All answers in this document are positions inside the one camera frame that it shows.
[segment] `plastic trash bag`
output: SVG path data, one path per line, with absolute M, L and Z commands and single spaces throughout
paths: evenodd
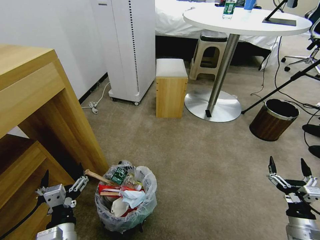
M 134 167 L 128 161 L 122 161 L 119 165 L 113 165 L 104 174 L 104 177 L 110 179 L 117 169 L 117 167 L 127 167 L 128 173 L 134 172 L 135 180 L 142 183 L 146 199 L 138 206 L 136 211 L 128 213 L 125 217 L 116 217 L 110 213 L 112 202 L 106 197 L 99 195 L 99 188 L 97 187 L 95 194 L 95 203 L 100 220 L 105 225 L 105 228 L 110 231 L 124 232 L 142 223 L 143 220 L 149 216 L 157 205 L 156 190 L 157 180 L 152 171 L 144 166 Z

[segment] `metal table leg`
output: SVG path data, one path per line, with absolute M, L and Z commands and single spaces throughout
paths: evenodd
M 211 122 L 229 122 L 241 114 L 241 105 L 232 95 L 221 91 L 222 83 L 236 49 L 240 35 L 230 34 L 213 89 L 193 90 L 185 97 L 187 109 L 199 118 Z

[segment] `round white table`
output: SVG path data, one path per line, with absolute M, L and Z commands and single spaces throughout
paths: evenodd
M 236 49 L 240 35 L 290 36 L 306 32 L 311 27 L 308 19 L 276 12 L 272 17 L 296 20 L 296 26 L 263 23 L 271 11 L 253 9 L 248 13 L 243 8 L 235 8 L 232 19 L 222 19 L 223 7 L 197 7 L 184 12 L 185 22 L 212 31 L 230 33 L 227 46 L 215 78 L 213 89 L 193 90 L 185 97 L 187 109 L 199 118 L 211 122 L 228 122 L 241 114 L 240 102 L 221 91 L 221 87 Z

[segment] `trash can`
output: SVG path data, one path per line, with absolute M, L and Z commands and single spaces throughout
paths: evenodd
M 148 217 L 157 205 L 156 190 L 157 180 L 152 171 L 144 166 L 133 166 L 128 161 L 122 161 L 118 165 L 113 165 L 103 175 L 106 179 L 111 179 L 118 167 L 126 169 L 128 173 L 134 174 L 134 178 L 141 182 L 146 194 L 145 200 L 137 207 L 135 211 L 129 212 L 125 217 L 116 217 L 110 212 L 112 202 L 109 198 L 99 195 L 99 186 L 95 194 L 95 203 L 100 220 L 105 228 L 109 231 L 124 232 L 131 229 L 138 224 L 143 224 L 146 217 Z
M 269 99 L 258 112 L 249 129 L 261 140 L 277 141 L 299 113 L 299 110 L 287 101 Z

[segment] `blue cup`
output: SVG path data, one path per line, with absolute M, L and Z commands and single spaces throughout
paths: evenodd
M 248 10 L 248 12 L 251 12 L 253 9 L 253 5 L 256 3 L 256 0 L 246 0 L 244 3 L 244 9 Z

